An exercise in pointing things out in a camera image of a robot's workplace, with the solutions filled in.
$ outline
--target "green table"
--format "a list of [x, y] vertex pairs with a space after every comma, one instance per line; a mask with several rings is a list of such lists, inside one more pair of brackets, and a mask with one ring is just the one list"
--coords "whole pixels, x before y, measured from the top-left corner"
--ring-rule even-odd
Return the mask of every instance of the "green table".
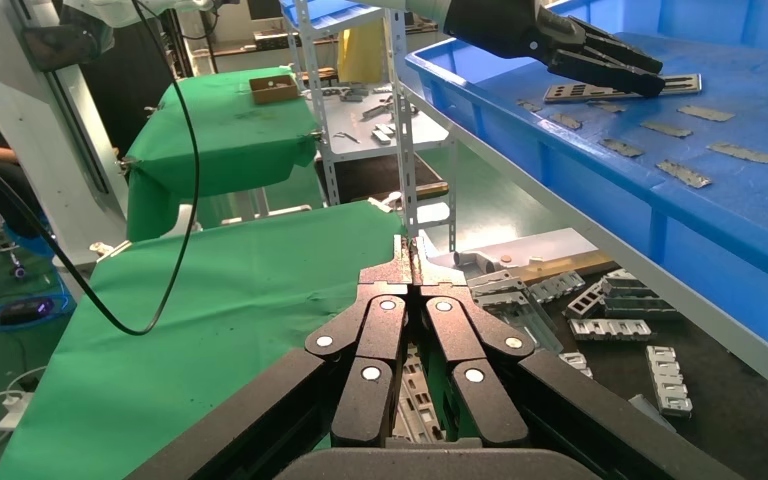
[[[290, 74], [288, 67], [194, 77], [179, 83], [201, 158], [202, 197], [286, 180], [316, 154], [316, 121], [302, 97], [255, 105], [249, 79]], [[181, 103], [170, 86], [127, 159], [128, 238], [169, 231], [183, 199], [193, 197], [193, 146]]]
[[[118, 479], [350, 305], [393, 255], [395, 213], [367, 202], [193, 235], [158, 326], [114, 329], [82, 301], [0, 463], [1, 480]], [[151, 318], [180, 238], [135, 244], [92, 286], [126, 324]]]

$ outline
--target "floor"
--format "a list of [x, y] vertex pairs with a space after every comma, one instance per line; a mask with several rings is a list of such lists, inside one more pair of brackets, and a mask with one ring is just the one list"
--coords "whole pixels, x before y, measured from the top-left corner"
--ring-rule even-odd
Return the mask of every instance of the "floor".
[[[444, 179], [450, 178], [446, 149], [424, 152], [423, 158]], [[458, 188], [459, 249], [564, 227], [534, 199], [465, 147], [459, 151], [458, 175], [463, 180]], [[302, 204], [322, 208], [313, 165], [296, 167], [287, 181], [266, 190], [273, 210]], [[206, 227], [233, 216], [237, 216], [234, 206], [224, 196], [207, 199], [199, 208], [199, 220]], [[431, 229], [428, 234], [438, 248], [446, 248], [446, 227]], [[19, 282], [10, 276], [9, 260], [0, 258], [0, 304], [26, 295], [59, 291], [46, 261], [26, 256], [22, 256], [22, 261], [28, 278]], [[67, 323], [68, 318], [61, 317], [15, 333], [0, 333], [0, 391], [20, 373], [48, 362]], [[0, 405], [0, 419], [3, 412]]]

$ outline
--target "workbench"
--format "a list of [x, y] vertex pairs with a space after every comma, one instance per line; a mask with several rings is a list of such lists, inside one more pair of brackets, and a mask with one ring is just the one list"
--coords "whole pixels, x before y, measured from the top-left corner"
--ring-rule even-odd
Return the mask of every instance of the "workbench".
[[[255, 105], [249, 80], [292, 74], [287, 67], [194, 77], [179, 83], [201, 158], [201, 197], [272, 185], [316, 154], [313, 115], [302, 97]], [[125, 161], [130, 171], [128, 239], [169, 231], [193, 196], [193, 146], [183, 109], [167, 89]]]
[[[355, 299], [400, 217], [368, 202], [193, 234], [142, 337], [78, 306], [0, 463], [0, 479], [122, 478]], [[180, 237], [134, 244], [91, 284], [127, 325], [154, 313]]]

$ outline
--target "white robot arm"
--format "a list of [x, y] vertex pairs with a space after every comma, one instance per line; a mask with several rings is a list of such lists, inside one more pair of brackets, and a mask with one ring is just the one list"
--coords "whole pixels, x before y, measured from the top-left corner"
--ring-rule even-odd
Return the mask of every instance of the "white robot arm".
[[[212, 10], [239, 0], [140, 0], [147, 10]], [[454, 37], [503, 58], [532, 57], [580, 82], [656, 96], [660, 61], [588, 23], [561, 17], [540, 0], [361, 0], [430, 18]], [[26, 42], [42, 70], [90, 61], [110, 48], [110, 28], [139, 21], [133, 0], [65, 0], [60, 26], [29, 29]]]

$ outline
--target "small metal plate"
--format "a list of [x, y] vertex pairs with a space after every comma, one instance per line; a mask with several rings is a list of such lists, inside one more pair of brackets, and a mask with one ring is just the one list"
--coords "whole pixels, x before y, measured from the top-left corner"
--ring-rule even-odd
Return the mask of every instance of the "small metal plate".
[[686, 113], [694, 117], [704, 118], [705, 120], [711, 120], [712, 122], [727, 122], [734, 118], [733, 113], [719, 112], [710, 108], [695, 107], [693, 105], [685, 105], [678, 109], [681, 113]]
[[[667, 85], [661, 95], [677, 95], [698, 93], [702, 91], [702, 75], [692, 73], [687, 75], [661, 76]], [[586, 83], [571, 83], [567, 85], [552, 85], [546, 91], [546, 103], [581, 102], [602, 98], [641, 98], [636, 93], [627, 93], [610, 87], [596, 87]]]
[[639, 148], [632, 147], [631, 145], [627, 143], [623, 143], [619, 140], [614, 140], [613, 138], [605, 138], [603, 140], [599, 140], [599, 145], [602, 145], [605, 148], [609, 148], [620, 155], [628, 158], [635, 158], [643, 155], [643, 150], [640, 150]]
[[519, 105], [520, 107], [522, 107], [522, 108], [524, 108], [524, 109], [526, 109], [526, 110], [528, 110], [529, 112], [532, 112], [532, 113], [539, 112], [540, 110], [543, 110], [543, 107], [541, 107], [539, 105], [535, 105], [535, 104], [533, 104], [531, 102], [527, 102], [525, 100], [517, 100], [517, 105]]
[[756, 152], [749, 150], [748, 148], [731, 145], [729, 143], [715, 143], [713, 145], [709, 145], [708, 150], [724, 153], [741, 160], [749, 160], [750, 162], [768, 163], [768, 153]]
[[620, 113], [628, 110], [625, 105], [617, 105], [616, 103], [604, 102], [601, 100], [587, 102], [587, 104], [591, 107], [601, 108], [602, 110], [611, 113]]
[[663, 162], [659, 163], [658, 168], [693, 188], [702, 188], [712, 183], [711, 179], [705, 175], [696, 173], [684, 165], [680, 165], [669, 160], [664, 160]]
[[688, 130], [686, 128], [677, 128], [664, 123], [643, 122], [640, 124], [640, 126], [648, 128], [649, 130], [655, 130], [656, 132], [661, 132], [665, 135], [669, 135], [671, 137], [676, 137], [676, 138], [684, 138], [684, 137], [693, 135], [693, 130]]
[[556, 113], [549, 118], [572, 130], [581, 128], [581, 122], [563, 113]]

